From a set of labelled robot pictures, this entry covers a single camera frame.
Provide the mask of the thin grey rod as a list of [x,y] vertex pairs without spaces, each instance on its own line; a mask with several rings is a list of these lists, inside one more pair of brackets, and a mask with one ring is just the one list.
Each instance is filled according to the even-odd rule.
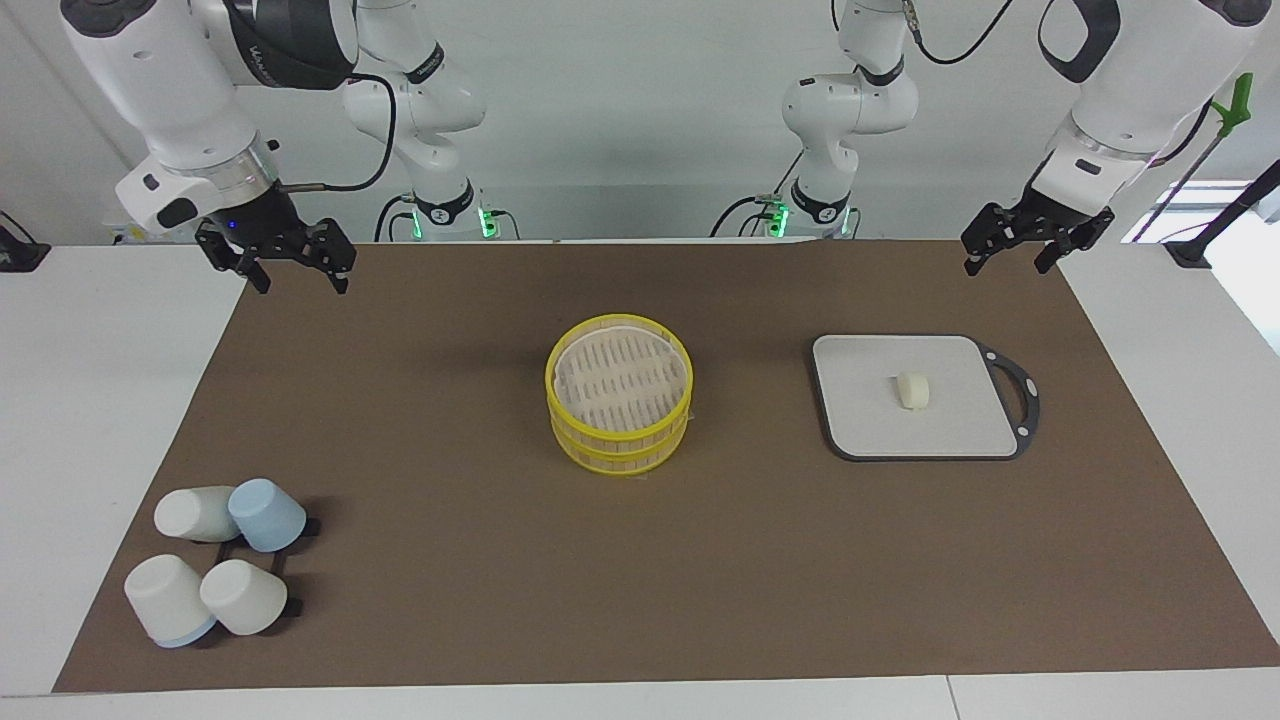
[[1178,181],[1178,182],[1176,182],[1176,183],[1175,183],[1175,184],[1174,184],[1174,186],[1172,186],[1172,187],[1170,188],[1170,191],[1169,191],[1169,192],[1167,192],[1167,195],[1166,195],[1166,196],[1164,197],[1164,200],[1162,200],[1162,201],[1161,201],[1161,202],[1160,202],[1160,204],[1158,204],[1158,205],[1156,206],[1156,209],[1155,209],[1155,210],[1153,210],[1153,211],[1152,211],[1152,213],[1149,214],[1149,218],[1148,218],[1148,219],[1146,220],[1146,223],[1143,224],[1143,227],[1142,227],[1142,228],[1139,229],[1139,232],[1137,233],[1137,236],[1135,236],[1135,238],[1134,238],[1134,242],[1135,242],[1135,243],[1137,243],[1137,242],[1139,242],[1139,241],[1140,241],[1140,240],[1142,240],[1142,238],[1143,238],[1143,237],[1144,237],[1144,236],[1147,234],[1147,232],[1148,232],[1148,231],[1151,229],[1151,227],[1152,227],[1152,225],[1153,225],[1153,224],[1155,224],[1155,223],[1157,222],[1157,219],[1160,219],[1160,218],[1161,218],[1161,215],[1162,215],[1162,214],[1164,214],[1164,213],[1165,213],[1165,211],[1166,211],[1166,210],[1169,209],[1169,206],[1170,206],[1170,205],[1172,204],[1172,200],[1174,200],[1174,199],[1175,199],[1175,197],[1176,197],[1176,196],[1178,196],[1178,195],[1179,195],[1179,193],[1181,192],[1181,190],[1183,190],[1183,188],[1184,188],[1184,187],[1185,187],[1185,186],[1187,186],[1187,184],[1188,184],[1188,183],[1190,182],[1190,178],[1192,178],[1192,177],[1193,177],[1193,176],[1194,176],[1194,174],[1196,174],[1196,173],[1197,173],[1197,172],[1198,172],[1198,170],[1201,169],[1201,167],[1202,167],[1202,165],[1204,164],[1204,161],[1206,161],[1206,160],[1207,160],[1207,159],[1208,159],[1208,158],[1210,158],[1210,156],[1211,156],[1211,155],[1213,154],[1213,151],[1215,151],[1215,150],[1217,149],[1217,146],[1219,146],[1219,145],[1220,145],[1220,143],[1221,143],[1221,142],[1222,142],[1222,141],[1224,141],[1224,140],[1225,140],[1226,137],[1229,137],[1229,136],[1230,136],[1231,133],[1233,133],[1233,131],[1231,131],[1231,129],[1221,129],[1220,132],[1217,132],[1217,133],[1216,133],[1216,136],[1215,136],[1215,137],[1213,137],[1213,140],[1212,140],[1212,141],[1210,142],[1210,145],[1208,145],[1208,146],[1207,146],[1207,147],[1206,147],[1206,149],[1204,149],[1204,150],[1203,150],[1203,151],[1201,152],[1201,155],[1199,155],[1199,156],[1198,156],[1198,158],[1197,158],[1197,159],[1196,159],[1196,160],[1194,160],[1194,161],[1193,161],[1193,163],[1190,164],[1190,165],[1189,165],[1189,167],[1188,167],[1188,169],[1185,170],[1185,173],[1183,174],[1183,177],[1181,177],[1181,178],[1180,178],[1180,179],[1179,179],[1179,181]]

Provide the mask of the white cup lying sideways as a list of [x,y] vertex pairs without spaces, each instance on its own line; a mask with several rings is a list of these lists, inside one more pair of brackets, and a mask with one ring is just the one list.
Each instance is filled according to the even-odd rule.
[[223,543],[241,536],[228,509],[234,488],[205,486],[174,489],[157,502],[154,525],[163,536],[196,543]]

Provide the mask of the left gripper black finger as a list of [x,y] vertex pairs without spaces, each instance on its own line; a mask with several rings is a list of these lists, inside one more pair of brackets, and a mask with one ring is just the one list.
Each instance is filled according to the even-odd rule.
[[1094,247],[1114,219],[1114,210],[1103,208],[1098,215],[1091,218],[1088,222],[1071,229],[1059,228],[1055,231],[1052,240],[1044,245],[1034,260],[1037,272],[1044,275],[1069,254]]
[[1025,242],[1030,231],[1032,215],[1020,204],[1014,208],[986,204],[961,233],[965,273],[978,275],[992,256]]

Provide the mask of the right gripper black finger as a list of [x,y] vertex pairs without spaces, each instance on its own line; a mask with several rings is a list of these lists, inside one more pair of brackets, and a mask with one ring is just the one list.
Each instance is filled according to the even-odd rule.
[[271,281],[251,250],[237,252],[227,237],[211,220],[201,220],[195,229],[195,240],[216,272],[234,272],[259,293],[268,293]]
[[323,218],[302,228],[298,264],[321,272],[338,295],[349,288],[357,250],[338,220]]

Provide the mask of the black table clamp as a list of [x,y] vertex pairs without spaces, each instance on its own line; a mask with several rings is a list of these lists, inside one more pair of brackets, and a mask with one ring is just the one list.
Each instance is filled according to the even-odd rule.
[[9,213],[0,210],[0,273],[31,273],[52,250],[38,242]]

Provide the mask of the yellow bamboo steamer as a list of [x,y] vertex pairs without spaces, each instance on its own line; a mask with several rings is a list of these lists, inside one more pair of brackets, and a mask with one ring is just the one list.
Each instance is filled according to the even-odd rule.
[[639,477],[682,442],[695,373],[668,328],[612,313],[561,336],[545,361],[543,387],[556,442],[572,462],[604,477]]

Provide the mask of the brown table mat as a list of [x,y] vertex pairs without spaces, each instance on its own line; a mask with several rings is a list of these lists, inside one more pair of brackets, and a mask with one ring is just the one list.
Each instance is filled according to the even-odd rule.
[[[1272,638],[1074,293],[955,241],[360,250],[348,293],[246,290],[58,692],[672,682],[1280,666]],[[549,423],[570,327],[635,313],[695,366],[662,468],[599,477]],[[850,462],[808,356],[957,333],[1044,401],[1006,462]],[[268,477],[319,516],[303,612],[163,650],[125,601],[169,491]]]

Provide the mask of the grey cutting board black rim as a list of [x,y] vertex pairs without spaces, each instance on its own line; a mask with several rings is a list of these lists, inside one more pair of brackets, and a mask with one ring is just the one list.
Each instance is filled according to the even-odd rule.
[[[858,462],[1007,461],[1041,421],[1041,393],[1004,354],[964,334],[823,334],[810,350],[822,427]],[[919,372],[931,404],[908,411],[893,378]]]

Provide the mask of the white cup with blue rim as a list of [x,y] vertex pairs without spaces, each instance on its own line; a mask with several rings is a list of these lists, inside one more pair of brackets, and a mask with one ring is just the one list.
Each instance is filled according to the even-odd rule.
[[124,582],[125,597],[147,637],[173,650],[204,638],[216,624],[200,597],[202,577],[174,553],[134,566]]

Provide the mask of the green clamp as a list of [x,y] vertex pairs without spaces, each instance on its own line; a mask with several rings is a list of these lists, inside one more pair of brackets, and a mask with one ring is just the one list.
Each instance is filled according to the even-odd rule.
[[1215,138],[1229,137],[1235,128],[1252,118],[1251,95],[1254,82],[1253,72],[1239,74],[1231,85],[1231,97],[1229,104],[1210,101],[1210,108],[1219,115],[1219,129]]

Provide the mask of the light blue cup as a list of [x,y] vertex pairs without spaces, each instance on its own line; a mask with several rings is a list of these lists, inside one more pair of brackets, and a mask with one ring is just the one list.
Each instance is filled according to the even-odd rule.
[[308,520],[303,506],[265,477],[237,486],[227,507],[250,548],[259,553],[275,553],[291,546]]

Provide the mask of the plain white cup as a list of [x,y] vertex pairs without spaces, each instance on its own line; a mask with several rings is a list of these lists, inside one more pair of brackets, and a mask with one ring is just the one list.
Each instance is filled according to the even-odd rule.
[[282,616],[288,588],[271,573],[244,560],[229,559],[204,577],[198,596],[232,634],[253,635]]

